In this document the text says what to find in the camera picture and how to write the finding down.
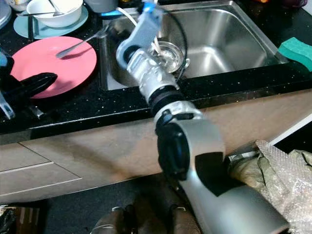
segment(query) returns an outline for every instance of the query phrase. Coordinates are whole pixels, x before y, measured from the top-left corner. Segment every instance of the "beige cabinet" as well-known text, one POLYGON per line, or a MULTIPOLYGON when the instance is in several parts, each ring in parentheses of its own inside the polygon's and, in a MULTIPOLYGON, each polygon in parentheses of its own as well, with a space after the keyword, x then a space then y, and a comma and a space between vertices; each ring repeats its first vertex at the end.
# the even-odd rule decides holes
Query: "beige cabinet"
MULTIPOLYGON (((257 139, 276 137, 312 113, 311 94, 312 91, 307 90, 202 111, 219 126, 227 154, 231 154, 242 147, 251 148, 257 139)), ((46 166, 52 171, 59 170, 54 174, 58 176, 54 180, 46 178, 46 183, 42 184, 36 184, 35 179, 25 179, 35 184, 29 186, 33 189, 5 188, 4 195, 0 187, 0 203, 37 200, 158 173, 161 169, 157 162, 156 139, 153 120, 145 119, 21 142, 27 150, 53 162, 46 166)), ((15 181, 14 173, 9 180, 15 181)), ((39 169, 30 177, 40 173, 39 169)), ((5 187, 1 180, 0 176, 0 186, 5 187)))
POLYGON ((20 194, 80 179, 54 162, 0 173, 0 197, 20 194))
POLYGON ((49 160, 18 143, 0 146, 0 173, 45 162, 49 160))

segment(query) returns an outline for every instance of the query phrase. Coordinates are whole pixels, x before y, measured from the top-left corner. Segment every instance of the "white bowl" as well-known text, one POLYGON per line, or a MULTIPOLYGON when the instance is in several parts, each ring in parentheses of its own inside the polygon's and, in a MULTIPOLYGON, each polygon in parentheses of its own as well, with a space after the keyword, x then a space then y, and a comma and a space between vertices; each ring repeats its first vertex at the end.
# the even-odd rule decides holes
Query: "white bowl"
MULTIPOLYGON (((80 18, 82 2, 83 0, 54 0, 53 3, 62 13, 65 13, 64 15, 53 16, 53 14, 45 14, 34 17, 49 27, 66 27, 75 23, 80 18)), ((55 11, 48 0, 32 0, 28 3, 26 10, 29 14, 55 11)))

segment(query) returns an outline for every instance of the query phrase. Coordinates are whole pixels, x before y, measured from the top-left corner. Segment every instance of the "fork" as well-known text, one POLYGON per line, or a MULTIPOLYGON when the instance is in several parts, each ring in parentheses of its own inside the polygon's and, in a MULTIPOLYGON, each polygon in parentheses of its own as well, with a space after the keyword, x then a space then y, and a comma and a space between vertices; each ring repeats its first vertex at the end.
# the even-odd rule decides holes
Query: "fork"
POLYGON ((65 50, 62 50, 61 52, 57 53, 56 54, 56 57, 61 59, 62 57, 66 56, 69 52, 71 52, 72 50, 74 50, 76 47, 80 46, 81 44, 93 39, 93 38, 104 38, 106 37, 106 32, 108 30, 109 26, 107 25, 105 28, 102 28, 100 29, 99 31, 97 31, 93 36, 87 38, 86 40, 82 41, 82 42, 79 42, 78 44, 76 45, 73 45, 65 50))

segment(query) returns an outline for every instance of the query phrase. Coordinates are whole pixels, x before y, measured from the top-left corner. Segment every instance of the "cabinet door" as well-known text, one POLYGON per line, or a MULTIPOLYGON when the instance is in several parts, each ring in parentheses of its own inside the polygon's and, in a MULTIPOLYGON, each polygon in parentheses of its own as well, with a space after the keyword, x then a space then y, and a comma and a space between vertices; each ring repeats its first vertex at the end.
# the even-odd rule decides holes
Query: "cabinet door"
POLYGON ((49 160, 20 144, 0 146, 0 172, 45 162, 49 160))
POLYGON ((0 172, 2 196, 36 190, 80 179, 79 176, 53 162, 0 172))

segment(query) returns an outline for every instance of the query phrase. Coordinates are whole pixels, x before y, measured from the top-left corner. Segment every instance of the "black cable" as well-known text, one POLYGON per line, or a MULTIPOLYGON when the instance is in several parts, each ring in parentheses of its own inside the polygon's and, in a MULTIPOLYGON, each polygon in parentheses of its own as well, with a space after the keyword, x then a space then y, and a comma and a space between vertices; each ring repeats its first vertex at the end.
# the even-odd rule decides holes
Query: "black cable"
POLYGON ((166 9, 164 9, 164 8, 162 8, 160 6, 157 6, 157 8, 159 8, 160 10, 164 11, 165 13, 167 13, 175 21, 175 23, 177 24, 177 26, 178 26, 178 28, 179 28, 179 30, 181 32, 182 38, 183 38, 185 53, 184 53, 184 56, 183 56, 183 62, 182 62, 180 73, 179 73, 178 77, 176 78, 176 81, 178 82, 181 79, 181 77, 183 76, 183 73, 185 71, 185 64, 186 64, 187 50, 188 50, 186 34, 185 34, 185 31, 184 31, 180 21, 177 19, 177 17, 174 14, 172 14, 170 11, 167 11, 166 9))

